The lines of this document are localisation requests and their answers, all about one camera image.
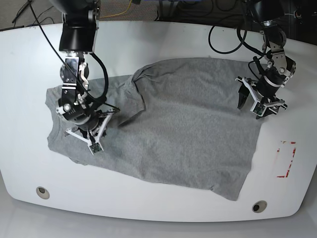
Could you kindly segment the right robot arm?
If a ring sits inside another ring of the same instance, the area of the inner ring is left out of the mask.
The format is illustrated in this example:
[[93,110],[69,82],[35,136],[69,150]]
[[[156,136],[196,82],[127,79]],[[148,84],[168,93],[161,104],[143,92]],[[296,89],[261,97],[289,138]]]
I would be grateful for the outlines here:
[[[62,14],[59,51],[67,54],[60,69],[60,77],[63,81],[62,95],[58,100],[56,112],[76,125],[75,129],[67,129],[67,134],[86,142],[91,148],[100,149],[100,140],[105,134],[106,126],[119,110],[114,106],[107,112],[99,109],[106,104],[108,91],[106,67],[94,53],[100,18],[100,1],[53,0],[51,3]],[[90,54],[97,61],[104,74],[104,89],[98,97],[88,92],[89,68],[84,59],[85,54]]]

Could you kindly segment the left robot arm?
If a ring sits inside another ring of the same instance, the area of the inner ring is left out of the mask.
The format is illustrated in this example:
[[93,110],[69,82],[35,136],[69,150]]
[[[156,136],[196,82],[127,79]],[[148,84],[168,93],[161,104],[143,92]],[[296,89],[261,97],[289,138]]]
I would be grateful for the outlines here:
[[[283,29],[276,23],[278,18],[284,16],[284,11],[278,0],[243,0],[241,2],[243,19],[239,23],[236,33],[239,45],[226,51],[232,54],[241,47],[247,48],[256,54],[253,57],[258,69],[258,74],[254,79],[240,77],[236,81],[240,82],[238,94],[238,109],[242,109],[249,96],[253,99],[250,111],[256,115],[257,119],[276,115],[279,109],[287,109],[287,104],[283,99],[276,96],[276,92],[293,77],[296,71],[296,62],[290,59],[284,50],[287,41]],[[260,34],[263,37],[262,50],[250,46],[246,42],[247,33],[241,33],[241,27],[248,22],[257,23],[260,26]]]

